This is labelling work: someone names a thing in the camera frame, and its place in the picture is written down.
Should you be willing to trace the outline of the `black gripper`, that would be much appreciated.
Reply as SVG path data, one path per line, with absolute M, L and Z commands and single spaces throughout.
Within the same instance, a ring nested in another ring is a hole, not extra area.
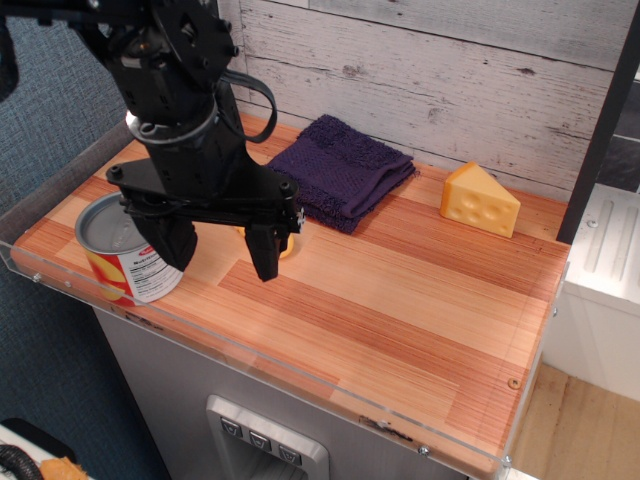
M 198 240 L 191 220 L 242 226 L 258 277 L 275 279 L 276 229 L 297 233 L 304 223 L 298 185 L 250 157 L 229 84 L 219 83 L 191 123 L 169 127 L 129 115 L 127 124 L 149 156 L 110 167 L 107 179 L 121 190 L 130 215 L 139 215 L 133 216 L 137 230 L 162 260 L 186 270 Z

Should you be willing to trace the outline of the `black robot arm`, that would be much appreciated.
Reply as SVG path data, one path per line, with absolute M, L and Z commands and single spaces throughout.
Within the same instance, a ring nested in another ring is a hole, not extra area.
M 269 94 L 261 81 L 230 69 L 239 50 L 213 1 L 5 1 L 3 18 L 63 21 L 113 77 L 144 160 L 111 167 L 108 181 L 138 231 L 170 266 L 184 270 L 199 222 L 241 227 L 257 275 L 278 274 L 280 255 L 304 213 L 298 184 L 256 163 L 234 86 Z

